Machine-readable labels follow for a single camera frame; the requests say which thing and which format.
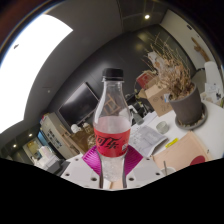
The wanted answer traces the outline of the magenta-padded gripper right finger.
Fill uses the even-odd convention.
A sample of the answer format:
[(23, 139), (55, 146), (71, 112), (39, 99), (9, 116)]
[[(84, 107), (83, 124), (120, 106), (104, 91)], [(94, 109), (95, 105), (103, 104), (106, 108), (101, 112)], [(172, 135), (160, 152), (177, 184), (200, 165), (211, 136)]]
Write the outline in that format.
[(124, 160), (123, 187), (143, 187), (163, 177), (162, 171), (151, 158), (143, 157), (132, 146), (128, 147)]

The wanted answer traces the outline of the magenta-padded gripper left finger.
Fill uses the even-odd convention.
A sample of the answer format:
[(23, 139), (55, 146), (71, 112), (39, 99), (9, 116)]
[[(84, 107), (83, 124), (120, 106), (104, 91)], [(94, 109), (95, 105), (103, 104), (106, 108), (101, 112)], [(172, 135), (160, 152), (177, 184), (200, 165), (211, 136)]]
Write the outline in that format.
[(91, 148), (84, 155), (79, 154), (67, 160), (68, 166), (61, 177), (84, 188), (100, 189), (101, 161), (95, 148)]

